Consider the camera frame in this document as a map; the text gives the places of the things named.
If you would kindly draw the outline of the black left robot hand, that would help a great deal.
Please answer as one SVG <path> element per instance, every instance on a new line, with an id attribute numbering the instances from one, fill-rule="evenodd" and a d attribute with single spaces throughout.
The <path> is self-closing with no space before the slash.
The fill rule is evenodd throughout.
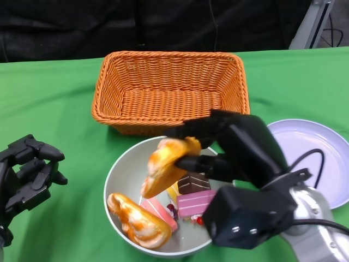
<path id="1" fill-rule="evenodd" d="M 59 149 L 36 140 L 32 134 L 1 152 L 1 248 L 11 245 L 9 225 L 15 216 L 46 201 L 53 183 L 68 183 L 58 171 L 64 159 Z"/>

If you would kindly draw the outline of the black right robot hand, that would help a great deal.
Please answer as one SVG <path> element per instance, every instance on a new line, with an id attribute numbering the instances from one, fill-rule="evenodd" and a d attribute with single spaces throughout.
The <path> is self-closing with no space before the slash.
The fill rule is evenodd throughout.
<path id="1" fill-rule="evenodd" d="M 204 173 L 222 182 L 241 180 L 262 188 L 289 172 L 285 156 L 265 123 L 255 115 L 212 109 L 207 117 L 184 121 L 164 131 L 168 138 L 197 139 L 202 148 L 217 142 L 222 153 L 216 156 L 185 156 L 175 166 Z"/>

